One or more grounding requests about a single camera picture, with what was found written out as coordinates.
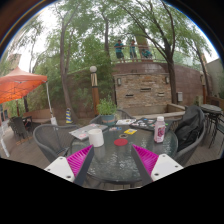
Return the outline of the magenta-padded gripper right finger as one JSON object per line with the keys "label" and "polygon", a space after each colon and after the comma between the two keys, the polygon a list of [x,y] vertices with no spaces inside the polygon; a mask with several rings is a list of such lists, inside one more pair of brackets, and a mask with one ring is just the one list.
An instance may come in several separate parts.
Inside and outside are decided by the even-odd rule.
{"label": "magenta-padded gripper right finger", "polygon": [[143,185],[152,183],[182,169],[182,166],[167,154],[157,155],[137,145],[132,145],[131,155],[139,170]]}

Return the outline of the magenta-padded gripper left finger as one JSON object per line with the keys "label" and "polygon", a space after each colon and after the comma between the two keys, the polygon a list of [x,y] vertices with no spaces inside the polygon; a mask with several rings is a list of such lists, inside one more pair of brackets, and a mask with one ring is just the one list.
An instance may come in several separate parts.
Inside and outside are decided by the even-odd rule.
{"label": "magenta-padded gripper left finger", "polygon": [[82,186],[93,156],[94,147],[89,145],[68,157],[58,157],[45,171]]}

